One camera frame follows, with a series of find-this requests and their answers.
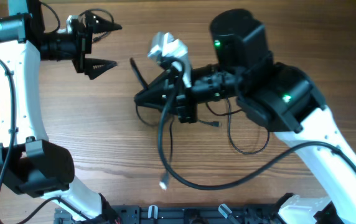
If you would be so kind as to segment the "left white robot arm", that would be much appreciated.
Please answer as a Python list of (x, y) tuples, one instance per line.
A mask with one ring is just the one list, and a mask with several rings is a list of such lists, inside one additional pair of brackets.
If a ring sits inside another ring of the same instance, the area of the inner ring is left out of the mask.
[(107, 200), (76, 175), (70, 152), (49, 141), (39, 101), (43, 60), (71, 60), (75, 71), (90, 79), (116, 66), (91, 58), (91, 47), (121, 26), (97, 9), (70, 16), (65, 28), (45, 31), (41, 1), (9, 1), (0, 18), (0, 194), (55, 202), (79, 223), (120, 223)]

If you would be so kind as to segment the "black metal base rail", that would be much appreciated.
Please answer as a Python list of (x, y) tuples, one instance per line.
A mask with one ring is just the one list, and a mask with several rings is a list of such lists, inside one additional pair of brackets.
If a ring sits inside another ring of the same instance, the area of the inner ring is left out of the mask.
[(273, 211), (272, 204), (245, 205), (232, 207), (228, 218), (218, 211), (218, 207), (139, 207), (120, 205), (112, 208), (124, 224), (163, 223), (283, 223)]

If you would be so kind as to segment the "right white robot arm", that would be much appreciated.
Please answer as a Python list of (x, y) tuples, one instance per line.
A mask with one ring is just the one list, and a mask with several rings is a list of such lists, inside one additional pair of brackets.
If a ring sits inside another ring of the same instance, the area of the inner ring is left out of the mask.
[(182, 41), (158, 32), (148, 57), (163, 71), (142, 82), (135, 104), (194, 123), (199, 104), (235, 97), (249, 120), (287, 145), (278, 159), (297, 154), (326, 192), (320, 198), (287, 193), (272, 204), (247, 205), (243, 222), (356, 223), (356, 154), (314, 82), (302, 70), (274, 62), (265, 26), (246, 9), (219, 14), (209, 30), (218, 62), (196, 69)]

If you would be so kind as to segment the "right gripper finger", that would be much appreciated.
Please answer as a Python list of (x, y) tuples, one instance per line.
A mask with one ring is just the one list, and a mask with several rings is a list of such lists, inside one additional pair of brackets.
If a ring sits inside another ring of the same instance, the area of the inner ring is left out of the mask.
[(136, 65), (136, 62), (134, 61), (134, 58), (130, 58), (129, 59), (131, 68), (133, 70), (133, 73), (135, 74), (136, 78), (138, 79), (140, 85), (142, 86), (142, 88), (144, 90), (148, 89), (148, 83), (145, 81), (145, 79), (143, 78), (143, 76), (141, 75), (138, 66)]
[(162, 72), (155, 80), (148, 84), (148, 89), (142, 89), (135, 94), (134, 102), (137, 106), (163, 110), (166, 102), (165, 81), (167, 80), (168, 70)]

